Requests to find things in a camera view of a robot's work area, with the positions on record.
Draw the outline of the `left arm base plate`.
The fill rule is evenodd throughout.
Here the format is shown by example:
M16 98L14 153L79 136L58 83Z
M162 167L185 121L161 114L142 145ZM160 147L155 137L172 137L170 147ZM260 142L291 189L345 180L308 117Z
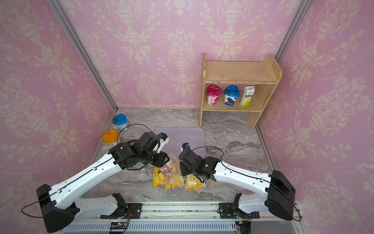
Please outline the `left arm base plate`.
M111 216L117 219L140 219L141 212L142 203L127 203L119 205Z

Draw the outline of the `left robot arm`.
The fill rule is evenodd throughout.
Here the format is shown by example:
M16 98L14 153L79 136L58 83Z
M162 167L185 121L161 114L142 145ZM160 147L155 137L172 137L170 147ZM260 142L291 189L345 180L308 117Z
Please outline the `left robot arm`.
M96 199L82 199L81 196L108 177L138 163L164 166L170 160L162 152L168 141L165 133L146 132L140 139L117 143L97 162L71 178L53 186L40 186L36 193L46 231L58 232L84 218L130 218L131 211L121 194Z

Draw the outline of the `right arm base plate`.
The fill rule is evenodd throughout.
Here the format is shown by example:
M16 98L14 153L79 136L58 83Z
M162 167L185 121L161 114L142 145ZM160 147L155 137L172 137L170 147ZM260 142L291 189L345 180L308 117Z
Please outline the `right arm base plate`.
M234 208L232 203L219 203L217 213L221 219L242 218L244 220L259 219L259 212L244 213L239 208Z

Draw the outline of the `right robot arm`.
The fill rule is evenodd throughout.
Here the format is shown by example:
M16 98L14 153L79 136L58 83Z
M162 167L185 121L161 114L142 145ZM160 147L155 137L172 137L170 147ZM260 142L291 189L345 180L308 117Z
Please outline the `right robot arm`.
M232 204L236 216L269 211L283 220L294 219L296 189L282 172L274 170L267 174L248 171L218 158L202 158L191 149L184 149L179 160L183 176L192 174L201 180L230 183L259 196L251 199L249 195L237 194Z

